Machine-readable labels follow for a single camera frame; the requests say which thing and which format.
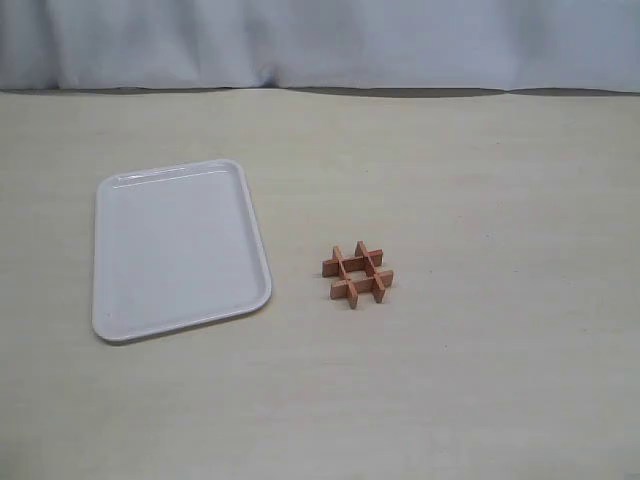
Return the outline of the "notched wooden piece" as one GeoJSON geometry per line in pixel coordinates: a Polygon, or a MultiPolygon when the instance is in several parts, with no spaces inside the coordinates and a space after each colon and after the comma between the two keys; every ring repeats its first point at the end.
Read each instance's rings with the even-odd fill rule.
{"type": "MultiPolygon", "coordinates": [[[[382,265],[383,261],[383,251],[375,250],[369,253],[371,260],[375,267],[379,267],[382,265]]],[[[364,271],[365,270],[365,260],[363,256],[352,256],[347,258],[342,258],[341,260],[337,258],[332,258],[325,260],[322,264],[321,275],[324,278],[328,277],[340,277],[342,275],[342,271],[346,273],[351,273],[354,271],[364,271]]]]}
{"type": "Polygon", "coordinates": [[[325,278],[338,277],[330,287],[330,298],[338,300],[345,298],[351,309],[358,303],[358,292],[345,267],[344,256],[339,246],[334,246],[332,258],[323,264],[322,275],[325,278]]]}
{"type": "Polygon", "coordinates": [[[369,253],[373,252],[370,251],[365,243],[363,241],[358,241],[356,244],[356,248],[355,248],[355,256],[363,256],[364,260],[365,260],[365,270],[363,271],[365,276],[364,277],[373,277],[375,282],[376,282],[376,286],[375,286],[375,290],[371,293],[375,298],[376,298],[376,302],[377,303],[381,303],[382,302],[382,298],[384,297],[385,293],[386,293],[386,289],[383,290],[383,285],[381,283],[380,278],[377,276],[377,274],[381,271],[386,271],[386,270],[380,270],[380,266],[379,267],[375,267],[373,264],[373,261],[371,260],[369,253]]]}
{"type": "MultiPolygon", "coordinates": [[[[381,280],[383,290],[392,285],[394,279],[394,272],[392,270],[381,271],[377,276],[381,280]]],[[[358,294],[372,293],[376,286],[376,282],[373,277],[364,277],[356,280],[336,280],[331,284],[330,298],[332,300],[347,298],[350,284],[355,287],[355,291],[358,294]]]]}

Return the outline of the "white plastic tray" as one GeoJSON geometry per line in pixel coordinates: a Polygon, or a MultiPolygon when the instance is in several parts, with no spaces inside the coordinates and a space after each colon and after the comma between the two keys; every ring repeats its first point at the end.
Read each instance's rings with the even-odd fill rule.
{"type": "Polygon", "coordinates": [[[272,278],[243,168],[121,173],[95,197],[92,327],[127,343],[253,313],[272,278]]]}

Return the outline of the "white backdrop curtain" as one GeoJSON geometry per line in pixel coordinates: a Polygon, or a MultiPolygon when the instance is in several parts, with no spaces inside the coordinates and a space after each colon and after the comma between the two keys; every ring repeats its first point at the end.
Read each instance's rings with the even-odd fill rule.
{"type": "Polygon", "coordinates": [[[6,89],[639,89],[635,1],[5,1],[6,89]]]}

